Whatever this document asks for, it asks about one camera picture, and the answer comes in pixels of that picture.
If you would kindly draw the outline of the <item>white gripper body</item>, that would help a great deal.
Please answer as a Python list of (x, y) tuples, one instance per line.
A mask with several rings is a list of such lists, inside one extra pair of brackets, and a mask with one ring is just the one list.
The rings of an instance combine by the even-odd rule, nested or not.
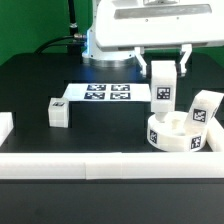
[(109, 48), (224, 45), (224, 0), (101, 0), (96, 42)]

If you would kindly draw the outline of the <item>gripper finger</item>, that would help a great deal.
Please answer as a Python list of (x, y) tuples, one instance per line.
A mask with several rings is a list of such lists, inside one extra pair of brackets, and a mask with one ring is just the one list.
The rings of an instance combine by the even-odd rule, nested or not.
[(138, 64), (141, 68), (141, 74), (143, 77), (147, 75), (147, 63), (144, 59), (144, 48), (143, 47), (135, 47), (134, 48), (135, 57), (138, 61)]
[(182, 44), (180, 48), (180, 58), (176, 63), (177, 74), (180, 77), (184, 77), (187, 73), (186, 63), (190, 58), (192, 53), (192, 45), (191, 44)]

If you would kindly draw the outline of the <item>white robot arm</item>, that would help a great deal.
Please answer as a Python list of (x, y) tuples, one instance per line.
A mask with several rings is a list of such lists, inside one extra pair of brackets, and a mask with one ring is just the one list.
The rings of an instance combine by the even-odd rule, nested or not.
[(136, 57), (147, 49), (180, 50), (177, 71), (194, 48), (224, 46), (224, 0), (93, 0), (86, 59)]

